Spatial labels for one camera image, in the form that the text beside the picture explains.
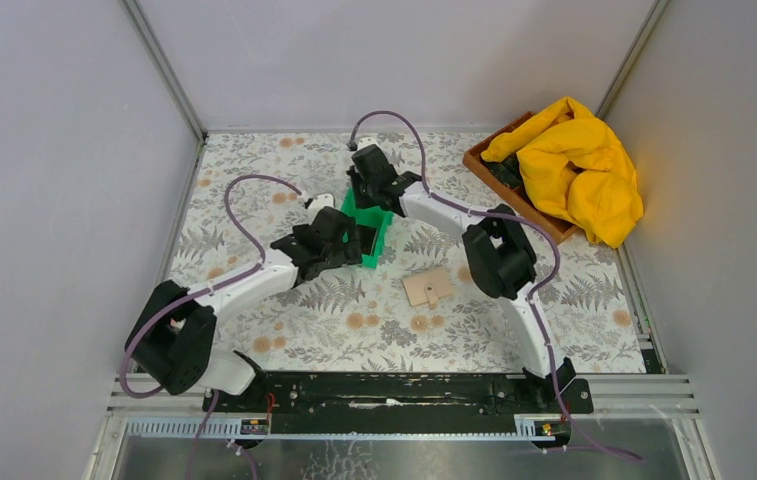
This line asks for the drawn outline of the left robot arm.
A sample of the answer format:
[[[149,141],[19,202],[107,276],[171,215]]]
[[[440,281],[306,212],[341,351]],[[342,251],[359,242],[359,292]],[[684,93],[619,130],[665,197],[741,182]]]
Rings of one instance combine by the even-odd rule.
[[[183,287],[166,280],[152,291],[129,334],[124,364],[135,362],[156,392],[181,395],[194,386],[224,392],[242,411],[263,401],[259,367],[246,355],[214,348],[217,323],[241,310],[362,260],[357,224],[332,207],[271,243],[254,265],[220,280]]]

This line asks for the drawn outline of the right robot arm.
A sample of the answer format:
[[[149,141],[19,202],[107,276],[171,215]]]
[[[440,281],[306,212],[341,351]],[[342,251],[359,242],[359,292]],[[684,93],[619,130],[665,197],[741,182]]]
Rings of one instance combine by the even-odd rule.
[[[567,398],[575,377],[571,360],[554,342],[545,320],[536,280],[537,255],[524,227],[530,223],[508,205],[485,210],[431,190],[424,177],[398,172],[371,139],[351,140],[348,170],[359,208],[378,207],[425,222],[461,240],[472,280],[497,300],[507,333],[519,346],[529,402],[551,412]]]

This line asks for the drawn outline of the green plastic bin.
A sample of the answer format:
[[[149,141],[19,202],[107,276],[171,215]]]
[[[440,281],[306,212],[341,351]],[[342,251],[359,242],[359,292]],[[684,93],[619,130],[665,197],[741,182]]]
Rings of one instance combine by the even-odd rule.
[[[387,230],[395,214],[380,207],[361,209],[356,206],[354,190],[349,188],[342,204],[342,212],[352,217],[361,244],[361,266],[375,269],[384,251]]]

